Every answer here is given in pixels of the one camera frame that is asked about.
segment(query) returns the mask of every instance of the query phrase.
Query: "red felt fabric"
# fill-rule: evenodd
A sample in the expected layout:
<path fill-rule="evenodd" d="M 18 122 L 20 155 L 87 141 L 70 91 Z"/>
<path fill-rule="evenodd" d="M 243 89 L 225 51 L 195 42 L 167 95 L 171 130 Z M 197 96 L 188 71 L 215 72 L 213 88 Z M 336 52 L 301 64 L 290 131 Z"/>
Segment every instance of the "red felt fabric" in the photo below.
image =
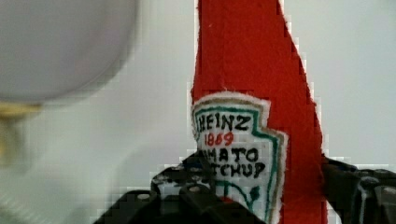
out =
<path fill-rule="evenodd" d="M 327 223 L 322 135 L 302 62 L 277 0 L 203 0 L 195 102 L 218 91 L 271 101 L 268 127 L 287 133 L 282 224 Z"/>

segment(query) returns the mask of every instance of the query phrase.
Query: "white background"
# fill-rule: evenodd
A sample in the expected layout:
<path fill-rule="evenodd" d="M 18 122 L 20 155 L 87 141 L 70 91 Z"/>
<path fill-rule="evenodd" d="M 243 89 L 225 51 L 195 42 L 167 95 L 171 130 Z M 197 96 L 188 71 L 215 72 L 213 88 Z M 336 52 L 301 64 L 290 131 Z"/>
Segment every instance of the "white background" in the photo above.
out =
<path fill-rule="evenodd" d="M 326 153 L 396 171 L 396 2 L 284 5 Z M 134 27 L 130 56 L 107 84 L 48 102 L 16 124 L 20 157 L 0 173 L 0 203 L 12 199 L 6 206 L 16 216 L 92 223 L 120 194 L 147 189 L 164 166 L 193 152 L 194 2 L 141 1 Z"/>

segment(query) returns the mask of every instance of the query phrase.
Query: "red ketchup bottle costume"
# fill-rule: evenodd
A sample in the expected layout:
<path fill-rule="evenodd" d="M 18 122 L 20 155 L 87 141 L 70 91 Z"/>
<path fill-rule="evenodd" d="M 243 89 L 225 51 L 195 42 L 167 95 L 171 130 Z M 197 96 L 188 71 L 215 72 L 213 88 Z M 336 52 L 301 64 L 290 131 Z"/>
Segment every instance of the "red ketchup bottle costume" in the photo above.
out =
<path fill-rule="evenodd" d="M 327 223 L 322 135 L 277 0 L 201 0 L 191 118 L 216 192 L 268 224 Z"/>

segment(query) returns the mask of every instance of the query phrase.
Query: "white label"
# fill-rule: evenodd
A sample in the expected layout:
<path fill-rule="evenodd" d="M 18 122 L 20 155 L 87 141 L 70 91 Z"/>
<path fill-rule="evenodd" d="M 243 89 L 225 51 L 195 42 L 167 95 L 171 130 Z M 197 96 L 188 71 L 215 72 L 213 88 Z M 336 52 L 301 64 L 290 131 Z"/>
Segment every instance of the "white label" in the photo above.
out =
<path fill-rule="evenodd" d="M 216 192 L 266 223 L 279 221 L 286 134 L 267 128 L 270 103 L 236 92 L 211 94 L 192 107 L 198 149 L 211 164 Z"/>

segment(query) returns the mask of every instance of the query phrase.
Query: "black metal part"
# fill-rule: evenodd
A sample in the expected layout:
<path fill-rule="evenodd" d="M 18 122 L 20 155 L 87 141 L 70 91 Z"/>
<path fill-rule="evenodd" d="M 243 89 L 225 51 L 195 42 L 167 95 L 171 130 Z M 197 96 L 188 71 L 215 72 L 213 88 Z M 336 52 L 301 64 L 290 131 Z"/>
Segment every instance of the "black metal part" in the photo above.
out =
<path fill-rule="evenodd" d="M 152 190 L 133 190 L 124 194 L 94 224 L 144 224 L 158 216 L 160 198 Z"/>
<path fill-rule="evenodd" d="M 322 170 L 325 195 L 343 224 L 396 224 L 396 174 L 327 158 Z"/>
<path fill-rule="evenodd" d="M 343 224 L 396 224 L 396 174 L 327 158 L 322 171 L 324 193 Z M 199 152 L 156 175 L 151 188 L 126 193 L 95 224 L 263 224 L 243 205 L 217 197 Z"/>
<path fill-rule="evenodd" d="M 223 203 L 205 186 L 194 185 L 180 190 L 181 203 L 190 209 L 191 215 L 198 215 L 206 224 L 253 224 L 261 223 L 254 214 L 240 203 Z"/>

